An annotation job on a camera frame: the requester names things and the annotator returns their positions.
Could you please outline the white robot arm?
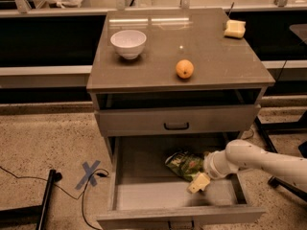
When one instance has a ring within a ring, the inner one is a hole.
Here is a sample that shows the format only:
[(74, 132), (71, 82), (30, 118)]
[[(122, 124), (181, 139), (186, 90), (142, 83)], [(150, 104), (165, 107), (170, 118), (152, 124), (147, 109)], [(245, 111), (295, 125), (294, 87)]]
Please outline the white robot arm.
[(269, 152), (245, 140), (230, 141), (224, 150), (208, 153), (204, 157), (204, 172), (198, 172), (188, 192), (204, 190), (211, 179), (217, 180), (237, 173), (240, 169), (257, 169), (307, 192), (307, 159)]

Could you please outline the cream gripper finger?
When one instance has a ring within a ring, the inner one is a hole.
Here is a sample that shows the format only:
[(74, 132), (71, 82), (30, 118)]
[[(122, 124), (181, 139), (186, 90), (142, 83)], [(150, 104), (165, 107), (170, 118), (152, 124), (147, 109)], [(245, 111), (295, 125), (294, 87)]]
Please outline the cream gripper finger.
[(189, 184), (187, 190), (191, 194), (198, 191), (203, 191), (210, 184), (210, 177), (204, 172), (198, 172), (192, 182)]

